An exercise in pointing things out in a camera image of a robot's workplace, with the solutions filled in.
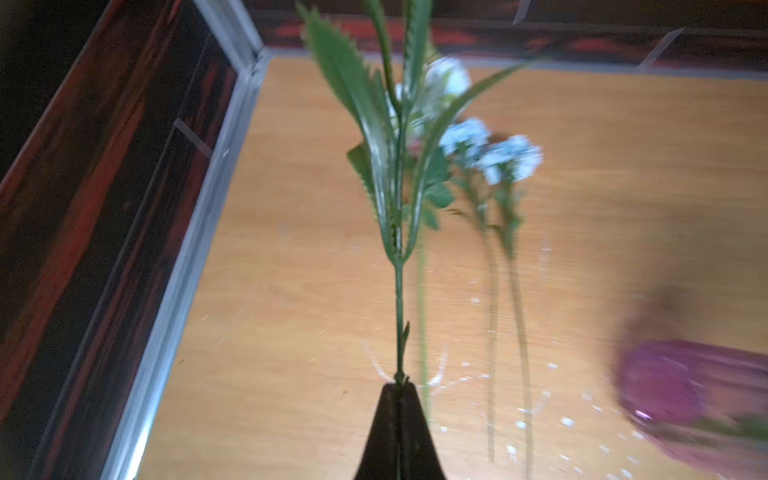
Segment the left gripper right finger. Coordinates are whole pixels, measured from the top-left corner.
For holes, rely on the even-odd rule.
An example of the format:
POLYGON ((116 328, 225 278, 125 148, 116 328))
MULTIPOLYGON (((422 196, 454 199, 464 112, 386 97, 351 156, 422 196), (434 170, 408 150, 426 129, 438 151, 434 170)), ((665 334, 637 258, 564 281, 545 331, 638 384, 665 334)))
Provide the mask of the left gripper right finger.
POLYGON ((445 480, 428 422, 412 383, 406 383, 398 399, 400 479, 445 480))

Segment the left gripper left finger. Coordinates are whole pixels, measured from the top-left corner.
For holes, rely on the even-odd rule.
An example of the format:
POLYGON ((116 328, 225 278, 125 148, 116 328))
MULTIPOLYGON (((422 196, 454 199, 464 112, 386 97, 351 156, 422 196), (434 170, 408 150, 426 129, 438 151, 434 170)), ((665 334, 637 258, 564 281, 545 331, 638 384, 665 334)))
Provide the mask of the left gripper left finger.
POLYGON ((395 384, 381 390, 355 480, 400 478, 399 397, 395 384))

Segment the purple glass vase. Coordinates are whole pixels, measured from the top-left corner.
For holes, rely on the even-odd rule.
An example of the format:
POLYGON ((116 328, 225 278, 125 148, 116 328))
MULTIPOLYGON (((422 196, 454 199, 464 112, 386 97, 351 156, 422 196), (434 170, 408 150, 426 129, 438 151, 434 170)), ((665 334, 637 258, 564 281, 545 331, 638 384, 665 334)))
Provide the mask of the purple glass vase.
POLYGON ((661 422, 767 417, 766 356, 682 340, 649 340, 623 355, 616 388, 634 428, 668 457, 726 478, 766 478, 767 443, 723 438, 715 445, 693 445, 650 432, 661 422))

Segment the light blue carnation stem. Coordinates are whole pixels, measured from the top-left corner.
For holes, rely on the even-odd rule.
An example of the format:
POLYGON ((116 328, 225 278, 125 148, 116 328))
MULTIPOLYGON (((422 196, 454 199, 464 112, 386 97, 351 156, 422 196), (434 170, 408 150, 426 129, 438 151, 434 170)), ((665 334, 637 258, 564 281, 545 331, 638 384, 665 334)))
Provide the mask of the light blue carnation stem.
POLYGON ((490 144, 479 159, 479 168, 495 202, 498 222, 492 226, 505 257, 518 353, 523 399, 525 433, 524 477, 534 477, 534 401, 531 385, 531 365, 523 296, 517 265, 519 230, 523 219, 519 212, 522 192, 518 184, 530 178, 543 159, 542 149, 524 135, 513 135, 490 144))
POLYGON ((450 213, 467 220, 480 238, 487 264, 487 450, 488 460, 496 459, 496 374, 498 328, 498 268, 490 242, 487 182, 481 157, 490 146, 491 133, 478 118, 469 118, 451 125, 441 149, 448 160, 449 181, 466 200, 465 210, 453 208, 450 213))
MULTIPOLYGON (((392 58, 392 41, 383 5, 368 1, 365 12, 372 22, 382 65, 368 64, 349 34, 312 7, 298 5, 302 39, 312 53, 325 81, 351 115, 362 139, 347 154, 373 207, 386 257, 395 274, 395 308, 404 308, 404 268, 414 256, 420 233, 420 210, 425 193, 425 173, 449 127, 466 119, 464 111, 481 94, 511 75, 498 71, 452 100, 423 134, 421 152, 413 156, 409 144, 416 138, 409 125, 415 108, 424 101, 427 67, 443 58, 434 48, 431 31, 432 3, 407 1, 403 5, 404 42, 400 66, 392 58)), ((490 234, 498 222, 495 202, 489 198, 490 234)))

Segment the blue white flower spray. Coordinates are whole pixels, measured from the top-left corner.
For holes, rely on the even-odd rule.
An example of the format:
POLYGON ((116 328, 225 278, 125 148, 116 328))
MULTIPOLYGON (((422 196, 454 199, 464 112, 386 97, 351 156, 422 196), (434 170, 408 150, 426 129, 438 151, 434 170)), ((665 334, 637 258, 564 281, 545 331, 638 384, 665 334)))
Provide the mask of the blue white flower spray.
MULTIPOLYGON (((443 57, 434 60, 426 70, 424 84, 424 101, 415 108, 416 118, 409 125, 416 138, 409 144, 410 153, 415 156, 421 152, 423 134, 430 123, 437 120, 439 114, 449 103, 458 98, 470 88, 469 74, 461 62, 453 57, 443 57)), ((447 354, 440 359, 437 375, 428 377, 428 347, 427 347, 427 313, 426 313, 426 274, 428 256, 425 245, 425 234, 429 230, 440 229, 438 211, 449 206, 453 201, 453 193, 446 182, 450 178, 449 164, 443 150, 438 147, 434 158, 425 173, 425 193, 420 210, 420 233, 414 244, 413 253, 416 258, 416 325, 418 328, 419 369, 421 403, 428 420, 431 416, 431 395, 435 393, 442 381, 447 354)))

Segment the red pink white rose bouquet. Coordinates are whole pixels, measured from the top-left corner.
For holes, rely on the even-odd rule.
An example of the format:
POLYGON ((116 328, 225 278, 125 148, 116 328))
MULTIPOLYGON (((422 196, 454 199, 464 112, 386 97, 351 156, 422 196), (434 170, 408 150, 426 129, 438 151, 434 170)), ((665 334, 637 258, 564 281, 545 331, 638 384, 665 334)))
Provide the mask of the red pink white rose bouquet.
POLYGON ((715 445, 723 438, 766 444, 767 417, 745 415, 725 420, 701 417, 687 424, 661 422, 653 426, 650 432, 660 439, 693 445, 715 445))

